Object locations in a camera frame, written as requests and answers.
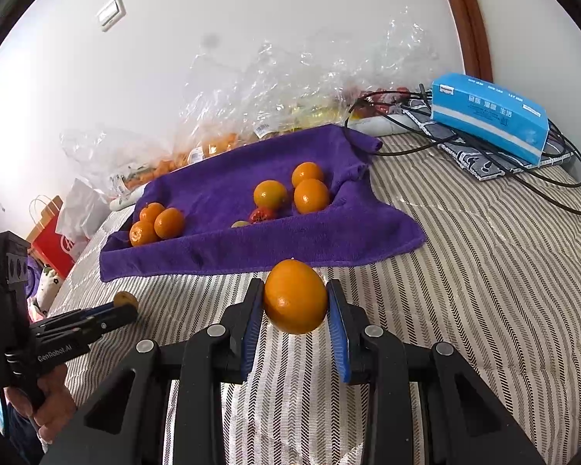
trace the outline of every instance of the white label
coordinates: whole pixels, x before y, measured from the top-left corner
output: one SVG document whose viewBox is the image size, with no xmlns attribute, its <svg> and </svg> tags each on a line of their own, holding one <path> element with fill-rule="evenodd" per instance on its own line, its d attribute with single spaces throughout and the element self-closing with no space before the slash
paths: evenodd
<svg viewBox="0 0 581 465">
<path fill-rule="evenodd" d="M 195 164 L 205 158 L 205 152 L 202 147 L 194 148 L 187 157 L 187 164 Z"/>
<path fill-rule="evenodd" d="M 443 94 L 454 94 L 454 88 L 449 85 L 441 84 L 439 85 L 439 92 L 443 92 Z"/>
<path fill-rule="evenodd" d="M 530 111 L 531 113 L 533 113 L 536 117 L 542 117 L 542 115 L 540 114 L 540 112 L 535 111 L 532 107 L 528 107 L 526 104 L 523 104 L 523 110 L 527 110 Z"/>
<path fill-rule="evenodd" d="M 118 192 L 119 195 L 124 196 L 131 192 L 125 185 L 124 177 L 122 175 L 114 175 L 113 177 L 110 177 L 110 181 L 114 190 Z"/>
<path fill-rule="evenodd" d="M 267 136 L 268 134 L 277 133 L 277 131 L 275 129 L 272 129 L 271 126 L 265 122 L 264 124 L 261 124 L 256 129 L 254 129 L 254 133 L 256 136 L 258 136 L 258 139 L 260 140 L 261 138 Z"/>
<path fill-rule="evenodd" d="M 45 353 L 45 355 L 37 355 L 36 359 L 39 362 L 45 362 L 46 360 L 49 360 L 50 358 L 58 357 L 59 355 L 64 355 L 66 352 L 71 351 L 72 349 L 73 349 L 73 346 L 71 346 L 71 344 L 67 344 L 66 346 L 63 346 L 62 348 L 58 348 L 57 350 L 48 351 L 47 353 Z"/>
</svg>

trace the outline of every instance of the gray patterned cloth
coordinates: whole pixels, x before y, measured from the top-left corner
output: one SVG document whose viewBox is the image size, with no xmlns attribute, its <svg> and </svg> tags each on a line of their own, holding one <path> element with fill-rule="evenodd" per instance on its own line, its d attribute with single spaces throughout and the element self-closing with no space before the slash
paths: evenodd
<svg viewBox="0 0 581 465">
<path fill-rule="evenodd" d="M 425 143 L 410 134 L 383 141 L 391 151 Z M 378 199 L 420 222 L 428 242 L 376 264 L 320 268 L 323 277 L 340 279 L 348 300 L 401 340 L 453 343 L 547 463 L 566 463 L 581 445 L 581 217 L 506 178 L 478 182 L 436 149 L 375 158 L 370 173 Z M 567 180 L 558 167 L 543 173 Z M 526 180 L 581 209 L 581 191 Z M 90 354 L 70 362 L 67 385 L 78 404 L 138 340 L 187 339 L 241 301 L 252 276 L 266 276 L 168 275 L 102 283 L 99 250 L 131 212 L 112 214 L 104 223 L 51 311 L 107 303 L 119 290 L 140 302 L 135 324 L 103 336 Z M 222 387 L 228 463 L 359 463 L 368 390 L 340 383 L 327 325 L 290 336 L 263 320 L 248 381 Z M 414 385 L 411 395 L 419 464 L 423 437 Z M 165 463 L 174 437 L 172 398 Z"/>
</svg>

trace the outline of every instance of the purple towel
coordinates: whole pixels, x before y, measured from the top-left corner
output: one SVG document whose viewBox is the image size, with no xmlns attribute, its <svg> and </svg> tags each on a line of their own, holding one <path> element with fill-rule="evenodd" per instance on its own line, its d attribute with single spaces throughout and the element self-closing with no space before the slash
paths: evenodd
<svg viewBox="0 0 581 465">
<path fill-rule="evenodd" d="M 369 154 L 381 142 L 339 126 L 322 126 L 246 145 L 149 183 L 133 221 L 147 204 L 180 209 L 183 236 L 144 246 L 129 245 L 131 222 L 111 234 L 101 250 L 102 281 L 156 274 L 231 274 L 265 271 L 296 258 L 314 267 L 356 266 L 422 245 L 422 228 L 400 210 L 381 203 L 370 187 Z M 291 175 L 302 162 L 325 172 L 332 203 L 301 215 L 232 229 L 256 208 L 254 188 L 278 180 L 292 198 Z"/>
</svg>

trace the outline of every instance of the red bag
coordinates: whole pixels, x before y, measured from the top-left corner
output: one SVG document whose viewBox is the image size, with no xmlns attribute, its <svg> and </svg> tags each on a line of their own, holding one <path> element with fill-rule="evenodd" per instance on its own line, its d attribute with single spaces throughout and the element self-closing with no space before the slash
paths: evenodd
<svg viewBox="0 0 581 465">
<path fill-rule="evenodd" d="M 45 203 L 45 200 L 37 197 L 32 200 L 30 206 L 36 201 L 41 201 L 46 206 L 49 204 Z M 60 208 L 53 200 L 50 200 L 50 202 L 54 206 L 54 216 L 42 228 L 39 228 L 40 222 L 36 224 L 38 234 L 31 245 L 41 255 L 42 259 L 50 264 L 59 276 L 64 279 L 75 264 L 70 254 L 74 244 L 62 234 L 56 234 L 56 223 L 58 222 L 58 211 L 60 211 Z"/>
</svg>

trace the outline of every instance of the black gripper frame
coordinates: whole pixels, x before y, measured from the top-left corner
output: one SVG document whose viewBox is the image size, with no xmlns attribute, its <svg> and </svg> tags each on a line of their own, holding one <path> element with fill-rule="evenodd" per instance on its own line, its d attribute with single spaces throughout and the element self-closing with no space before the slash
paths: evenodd
<svg viewBox="0 0 581 465">
<path fill-rule="evenodd" d="M 262 280 L 219 324 L 189 340 L 140 341 L 79 408 L 43 465 L 161 464 L 171 383 L 179 380 L 173 461 L 225 464 L 220 383 L 242 383 L 251 371 L 263 315 Z"/>
<path fill-rule="evenodd" d="M 0 233 L 0 387 L 22 390 L 37 410 L 45 395 L 37 385 L 54 367 L 84 355 L 106 332 L 131 323 L 130 304 L 79 309 L 31 324 L 26 304 L 29 243 L 12 232 Z"/>
<path fill-rule="evenodd" d="M 327 290 L 340 377 L 350 384 L 370 384 L 362 465 L 413 463 L 409 382 L 419 387 L 427 465 L 545 463 L 512 415 L 450 343 L 432 348 L 403 343 L 370 325 L 362 307 L 348 304 L 337 279 L 329 281 Z"/>
</svg>

